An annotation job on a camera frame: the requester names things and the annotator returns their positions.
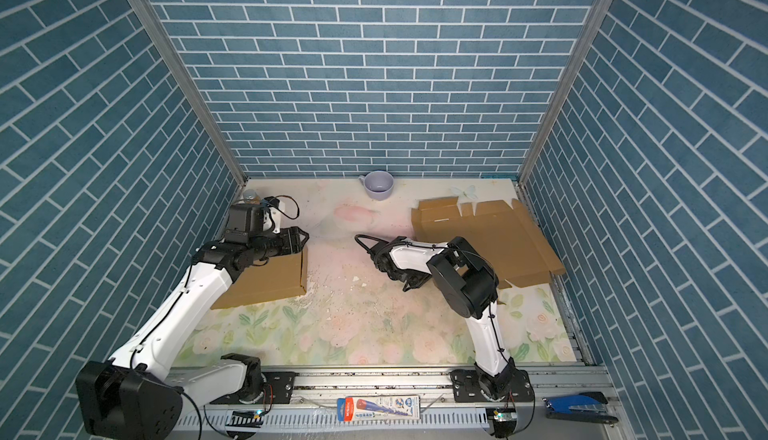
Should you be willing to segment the brown cardboard box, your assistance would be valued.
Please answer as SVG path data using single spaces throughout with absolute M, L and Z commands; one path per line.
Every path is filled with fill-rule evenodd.
M 460 203 L 456 197 L 422 200 L 411 211 L 416 239 L 438 243 L 465 238 L 494 268 L 502 288 L 548 284 L 566 269 L 524 204 L 513 199 Z
M 308 285 L 308 253 L 273 257 L 246 269 L 211 306 L 213 310 L 249 306 L 303 296 Z

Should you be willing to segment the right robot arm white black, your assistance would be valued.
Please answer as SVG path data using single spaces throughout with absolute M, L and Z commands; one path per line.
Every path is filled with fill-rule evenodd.
M 518 370 L 498 323 L 499 279 L 484 257 L 462 237 L 424 243 L 404 236 L 388 241 L 358 234 L 354 240 L 376 269 L 401 282 L 405 292 L 434 281 L 449 307 L 466 321 L 483 393 L 492 400 L 508 397 Z

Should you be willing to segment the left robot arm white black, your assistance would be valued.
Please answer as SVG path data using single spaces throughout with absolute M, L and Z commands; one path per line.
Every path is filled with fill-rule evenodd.
M 225 397 L 253 404 L 265 395 L 257 357 L 227 354 L 211 367 L 172 376 L 174 360 L 200 320 L 248 268 L 299 254 L 309 235 L 286 218 L 280 196 L 230 206 L 223 236 L 191 256 L 158 310 L 104 361 L 75 380 L 85 431 L 109 439 L 164 439 L 178 420 Z

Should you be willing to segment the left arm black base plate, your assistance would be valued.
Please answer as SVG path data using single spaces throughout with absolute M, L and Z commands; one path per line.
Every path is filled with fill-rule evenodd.
M 288 404 L 293 394 L 297 374 L 293 371 L 262 372 L 257 380 L 246 377 L 244 386 L 235 393 L 219 397 L 213 405 Z

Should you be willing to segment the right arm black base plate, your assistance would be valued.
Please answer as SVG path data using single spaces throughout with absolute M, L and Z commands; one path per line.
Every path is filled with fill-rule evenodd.
M 478 368 L 449 372 L 456 403 L 533 402 L 535 393 L 526 371 L 506 368 L 490 376 Z

